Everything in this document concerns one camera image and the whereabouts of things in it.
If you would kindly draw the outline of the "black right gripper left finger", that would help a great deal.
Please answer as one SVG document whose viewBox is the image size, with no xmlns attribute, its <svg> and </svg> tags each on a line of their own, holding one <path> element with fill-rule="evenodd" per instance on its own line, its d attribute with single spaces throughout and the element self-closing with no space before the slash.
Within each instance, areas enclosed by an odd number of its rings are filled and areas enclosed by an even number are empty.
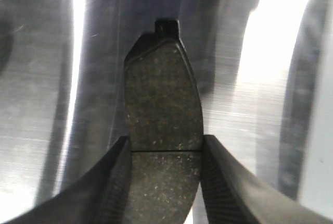
<svg viewBox="0 0 333 224">
<path fill-rule="evenodd" d="M 9 223 L 122 223 L 131 164 L 131 144 L 122 136 L 77 182 Z"/>
</svg>

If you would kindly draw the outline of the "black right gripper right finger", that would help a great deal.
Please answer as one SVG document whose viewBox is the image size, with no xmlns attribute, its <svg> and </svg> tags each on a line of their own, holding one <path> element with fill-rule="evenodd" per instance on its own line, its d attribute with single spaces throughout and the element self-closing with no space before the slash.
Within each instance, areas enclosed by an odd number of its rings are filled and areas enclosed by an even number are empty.
<svg viewBox="0 0 333 224">
<path fill-rule="evenodd" d="M 332 223 L 246 169 L 213 135 L 205 135 L 200 176 L 209 223 Z"/>
</svg>

